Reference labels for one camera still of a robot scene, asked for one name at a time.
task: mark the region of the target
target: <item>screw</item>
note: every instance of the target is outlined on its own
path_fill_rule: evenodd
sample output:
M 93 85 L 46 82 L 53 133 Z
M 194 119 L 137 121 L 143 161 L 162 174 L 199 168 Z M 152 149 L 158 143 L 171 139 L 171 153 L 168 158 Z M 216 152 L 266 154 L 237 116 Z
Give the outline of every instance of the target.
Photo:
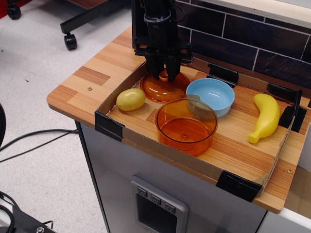
M 37 228 L 37 233 L 44 233 L 44 228 L 43 227 L 38 227 Z

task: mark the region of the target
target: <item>button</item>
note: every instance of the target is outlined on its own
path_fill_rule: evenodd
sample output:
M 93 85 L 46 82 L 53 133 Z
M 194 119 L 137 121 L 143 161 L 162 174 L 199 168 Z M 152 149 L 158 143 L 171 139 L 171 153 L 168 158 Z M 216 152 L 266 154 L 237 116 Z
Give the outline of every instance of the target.
M 171 212 L 172 214 L 175 214 L 175 207 L 173 207 L 172 205 L 168 204 L 168 203 L 165 203 L 165 209 L 169 212 Z
M 151 201 L 152 201 L 154 204 L 161 205 L 161 199 L 160 199 L 160 198 L 157 198 L 156 196 L 154 196 L 154 195 L 152 195 L 152 194 L 151 194 Z
M 140 188 L 140 187 L 137 187 L 137 191 L 138 191 L 138 194 L 142 195 L 143 197 L 147 197 L 147 191 Z

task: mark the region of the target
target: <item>blue bowl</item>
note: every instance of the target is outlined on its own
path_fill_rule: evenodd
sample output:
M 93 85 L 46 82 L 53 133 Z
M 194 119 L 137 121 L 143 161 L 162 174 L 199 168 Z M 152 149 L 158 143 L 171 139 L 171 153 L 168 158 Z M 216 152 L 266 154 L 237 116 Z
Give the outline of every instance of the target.
M 187 94 L 200 97 L 201 101 L 210 106 L 217 117 L 222 117 L 229 112 L 233 101 L 234 91 L 223 81 L 217 79 L 198 79 L 189 84 Z

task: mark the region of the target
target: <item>plastic banana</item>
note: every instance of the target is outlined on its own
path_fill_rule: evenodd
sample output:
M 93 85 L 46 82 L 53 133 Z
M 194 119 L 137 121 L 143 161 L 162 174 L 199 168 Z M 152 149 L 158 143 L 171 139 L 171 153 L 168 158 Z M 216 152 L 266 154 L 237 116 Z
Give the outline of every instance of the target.
M 276 99 L 267 94 L 257 94 L 254 102 L 260 110 L 255 131 L 248 135 L 248 141 L 257 143 L 260 138 L 270 136 L 276 130 L 280 119 L 280 106 Z

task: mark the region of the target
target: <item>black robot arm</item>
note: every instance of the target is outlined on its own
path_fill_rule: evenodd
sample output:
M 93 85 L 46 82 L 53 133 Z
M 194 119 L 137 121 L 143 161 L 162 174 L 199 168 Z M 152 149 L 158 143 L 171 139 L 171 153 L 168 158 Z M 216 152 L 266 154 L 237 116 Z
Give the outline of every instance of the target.
M 173 82 L 181 63 L 193 61 L 192 45 L 178 37 L 177 23 L 183 17 L 177 19 L 175 0 L 134 1 L 132 13 L 135 54 L 146 57 L 148 68 L 156 79 L 165 65 L 168 81 Z

